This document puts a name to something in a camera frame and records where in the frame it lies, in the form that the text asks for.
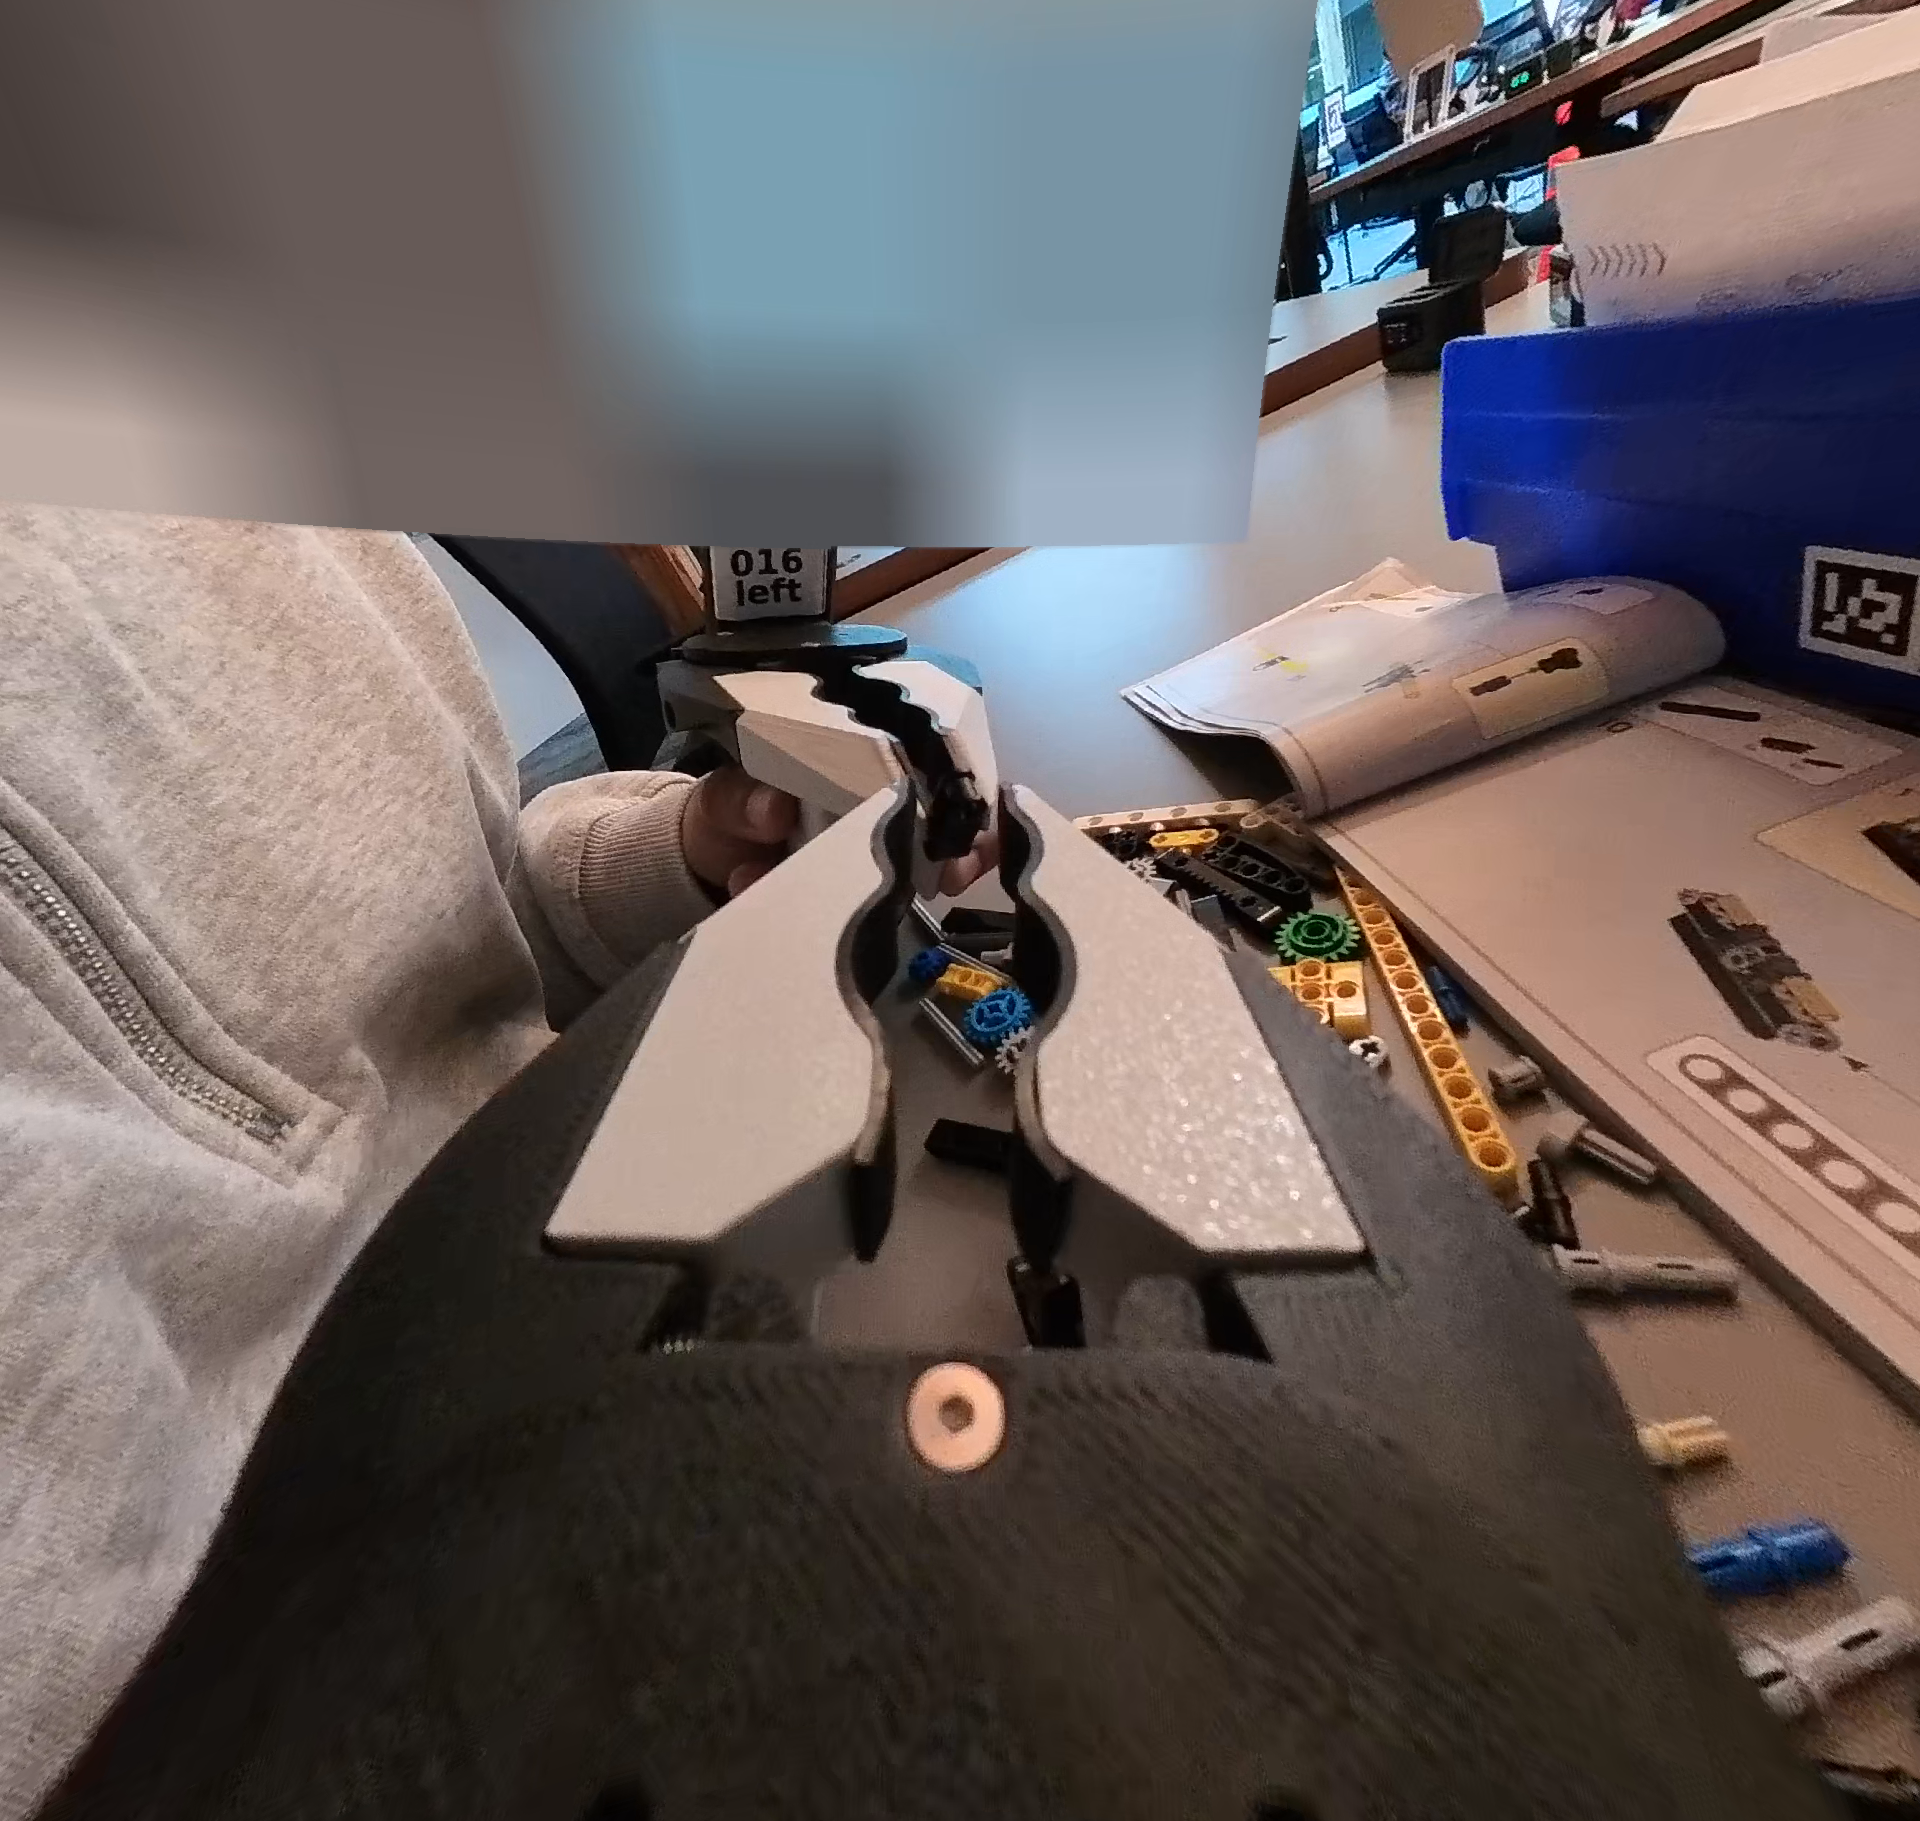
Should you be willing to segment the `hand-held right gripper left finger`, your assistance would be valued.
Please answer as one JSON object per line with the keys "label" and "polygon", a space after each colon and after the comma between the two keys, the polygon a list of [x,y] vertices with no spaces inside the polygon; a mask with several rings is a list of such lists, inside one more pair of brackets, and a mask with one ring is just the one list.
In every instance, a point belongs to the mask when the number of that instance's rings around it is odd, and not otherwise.
{"label": "hand-held right gripper left finger", "polygon": [[690,933],[548,1221],[559,1254],[877,1258],[896,1105],[876,1006],[899,970],[914,836],[914,786],[890,785]]}

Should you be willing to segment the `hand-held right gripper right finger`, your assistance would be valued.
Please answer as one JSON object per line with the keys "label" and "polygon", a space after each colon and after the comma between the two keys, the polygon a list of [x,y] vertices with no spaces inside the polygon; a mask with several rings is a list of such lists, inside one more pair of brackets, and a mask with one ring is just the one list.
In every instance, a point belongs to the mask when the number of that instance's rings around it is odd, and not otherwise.
{"label": "hand-held right gripper right finger", "polygon": [[1228,952],[1031,786],[1000,797],[1021,1258],[1066,1274],[1353,1267],[1366,1237]]}

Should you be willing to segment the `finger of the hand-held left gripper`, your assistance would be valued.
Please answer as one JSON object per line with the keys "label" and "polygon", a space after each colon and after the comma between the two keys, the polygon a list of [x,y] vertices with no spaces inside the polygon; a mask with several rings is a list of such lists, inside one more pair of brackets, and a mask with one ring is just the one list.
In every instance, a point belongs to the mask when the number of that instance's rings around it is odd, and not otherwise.
{"label": "finger of the hand-held left gripper", "polygon": [[828,819],[863,801],[925,785],[896,729],[863,718],[888,704],[933,704],[941,670],[932,664],[843,666],[832,673],[757,667],[711,676],[732,704],[739,765],[757,783],[778,786]]}
{"label": "finger of the hand-held left gripper", "polygon": [[920,774],[941,790],[943,804],[979,810],[967,847],[941,861],[929,859],[920,869],[922,886],[938,884],[943,897],[959,897],[998,863],[1000,776],[988,704],[974,684],[927,656],[907,660],[899,690],[927,713],[941,735],[943,760],[920,760]]}

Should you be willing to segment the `person's left forearm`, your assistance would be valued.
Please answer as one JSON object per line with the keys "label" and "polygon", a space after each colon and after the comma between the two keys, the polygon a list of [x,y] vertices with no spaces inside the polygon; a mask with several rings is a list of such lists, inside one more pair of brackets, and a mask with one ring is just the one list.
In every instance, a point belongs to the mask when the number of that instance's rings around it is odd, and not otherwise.
{"label": "person's left forearm", "polygon": [[554,1032],[711,912],[685,859],[694,790],[690,776],[601,774],[549,785],[519,811],[510,901]]}

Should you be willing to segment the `short yellow lego beam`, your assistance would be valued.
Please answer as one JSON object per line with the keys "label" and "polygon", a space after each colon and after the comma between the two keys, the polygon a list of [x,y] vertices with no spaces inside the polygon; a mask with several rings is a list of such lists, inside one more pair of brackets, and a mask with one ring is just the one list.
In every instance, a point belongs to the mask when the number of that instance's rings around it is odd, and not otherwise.
{"label": "short yellow lego beam", "polygon": [[1373,1036],[1366,970],[1359,961],[1326,961],[1317,957],[1269,961],[1269,975],[1323,1024],[1333,1026],[1341,1041],[1353,1042]]}

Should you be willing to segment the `long white lego beam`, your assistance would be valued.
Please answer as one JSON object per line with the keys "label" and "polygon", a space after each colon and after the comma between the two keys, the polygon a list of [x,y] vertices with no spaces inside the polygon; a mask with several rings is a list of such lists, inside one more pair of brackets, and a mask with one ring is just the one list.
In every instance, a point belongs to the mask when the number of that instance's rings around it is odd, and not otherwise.
{"label": "long white lego beam", "polygon": [[1072,826],[1091,836],[1139,834],[1151,839],[1163,832],[1236,830],[1264,808],[1255,797],[1194,801],[1160,808],[1135,808],[1103,813],[1074,817]]}

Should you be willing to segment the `long grey lego axle pin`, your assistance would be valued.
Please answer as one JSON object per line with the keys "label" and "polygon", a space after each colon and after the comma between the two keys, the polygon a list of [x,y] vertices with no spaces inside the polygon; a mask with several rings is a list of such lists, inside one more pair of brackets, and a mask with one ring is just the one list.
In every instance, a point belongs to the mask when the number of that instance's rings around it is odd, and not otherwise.
{"label": "long grey lego axle pin", "polygon": [[1579,1299],[1710,1301],[1741,1299],[1741,1270],[1726,1261],[1639,1255],[1606,1248],[1550,1246],[1550,1267]]}

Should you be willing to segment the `blue lego pin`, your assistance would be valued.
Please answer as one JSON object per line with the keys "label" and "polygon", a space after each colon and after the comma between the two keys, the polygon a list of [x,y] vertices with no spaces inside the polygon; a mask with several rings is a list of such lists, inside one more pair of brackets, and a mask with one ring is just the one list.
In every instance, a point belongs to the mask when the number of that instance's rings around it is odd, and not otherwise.
{"label": "blue lego pin", "polygon": [[1714,1599],[1759,1599],[1823,1582],[1853,1558],[1838,1527],[1819,1517],[1747,1523],[1692,1541],[1690,1567]]}

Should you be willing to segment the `grey lego connector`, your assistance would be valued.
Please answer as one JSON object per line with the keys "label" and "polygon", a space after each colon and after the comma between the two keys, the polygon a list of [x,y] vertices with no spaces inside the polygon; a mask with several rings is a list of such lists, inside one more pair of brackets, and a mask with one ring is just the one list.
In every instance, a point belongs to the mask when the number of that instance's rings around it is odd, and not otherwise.
{"label": "grey lego connector", "polygon": [[1739,1649],[1739,1665],[1773,1712],[1807,1720],[1916,1652],[1916,1610],[1884,1596],[1792,1638],[1747,1642]]}

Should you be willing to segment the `person's left hand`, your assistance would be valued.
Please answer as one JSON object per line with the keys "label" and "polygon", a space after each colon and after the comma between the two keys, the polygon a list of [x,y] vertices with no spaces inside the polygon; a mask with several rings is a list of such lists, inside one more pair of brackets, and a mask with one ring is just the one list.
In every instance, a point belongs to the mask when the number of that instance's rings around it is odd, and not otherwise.
{"label": "person's left hand", "polygon": [[686,871],[727,901],[762,879],[785,859],[802,819],[802,802],[741,767],[702,776],[685,796],[679,847]]}

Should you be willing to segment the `dark office chair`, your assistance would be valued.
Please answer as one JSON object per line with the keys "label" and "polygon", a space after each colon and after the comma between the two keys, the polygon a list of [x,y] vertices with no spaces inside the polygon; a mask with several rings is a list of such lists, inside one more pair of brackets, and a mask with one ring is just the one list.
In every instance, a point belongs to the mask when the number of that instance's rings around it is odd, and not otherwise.
{"label": "dark office chair", "polygon": [[500,535],[436,540],[556,662],[607,767],[652,767],[669,734],[659,664],[702,628],[702,601],[670,552]]}

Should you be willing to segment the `person's grey hoodie torso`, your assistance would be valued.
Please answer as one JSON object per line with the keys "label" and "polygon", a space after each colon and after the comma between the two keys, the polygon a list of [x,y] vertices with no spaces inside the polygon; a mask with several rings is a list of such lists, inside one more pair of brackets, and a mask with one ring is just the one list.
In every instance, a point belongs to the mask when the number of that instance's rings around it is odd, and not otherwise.
{"label": "person's grey hoodie torso", "polygon": [[29,1817],[305,1330],[549,1039],[519,786],[407,535],[6,507],[2,1755]]}

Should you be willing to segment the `black electronic device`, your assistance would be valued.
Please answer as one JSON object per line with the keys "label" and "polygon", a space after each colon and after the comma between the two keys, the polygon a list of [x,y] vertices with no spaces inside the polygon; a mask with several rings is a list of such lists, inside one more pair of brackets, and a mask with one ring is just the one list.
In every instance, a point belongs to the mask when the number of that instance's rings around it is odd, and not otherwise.
{"label": "black electronic device", "polygon": [[1380,366],[1391,374],[1433,371],[1446,346],[1485,332],[1479,277],[1427,283],[1378,309]]}

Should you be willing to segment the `blue plastic bin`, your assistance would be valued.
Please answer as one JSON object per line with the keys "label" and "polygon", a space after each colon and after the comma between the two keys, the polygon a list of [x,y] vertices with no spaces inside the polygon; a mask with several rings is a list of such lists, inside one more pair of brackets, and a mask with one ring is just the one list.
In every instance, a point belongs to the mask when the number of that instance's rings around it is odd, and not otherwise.
{"label": "blue plastic bin", "polygon": [[1747,675],[1916,727],[1913,296],[1460,338],[1441,481],[1506,588],[1679,586]]}

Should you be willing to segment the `wooden background desk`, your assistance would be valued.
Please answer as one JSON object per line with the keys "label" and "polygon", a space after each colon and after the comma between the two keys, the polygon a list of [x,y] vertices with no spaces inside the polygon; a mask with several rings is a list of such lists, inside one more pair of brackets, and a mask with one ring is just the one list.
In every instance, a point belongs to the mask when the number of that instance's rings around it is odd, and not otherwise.
{"label": "wooden background desk", "polygon": [[1362,193],[1387,183],[1396,176],[1410,175],[1430,162],[1462,156],[1477,144],[1492,134],[1502,134],[1520,120],[1544,111],[1547,126],[1554,127],[1561,105],[1588,105],[1597,111],[1605,91],[1627,88],[1643,80],[1658,64],[1676,62],[1708,39],[1731,34],[1749,22],[1759,10],[1774,8],[1788,0],[1696,0],[1671,13],[1637,24],[1620,43],[1581,59],[1557,79],[1535,83],[1527,91],[1500,102],[1479,105],[1473,111],[1449,120],[1442,127],[1430,129],[1418,139],[1406,139],[1398,148],[1358,166],[1343,175],[1333,175],[1311,185],[1308,201],[1313,207],[1358,201]]}

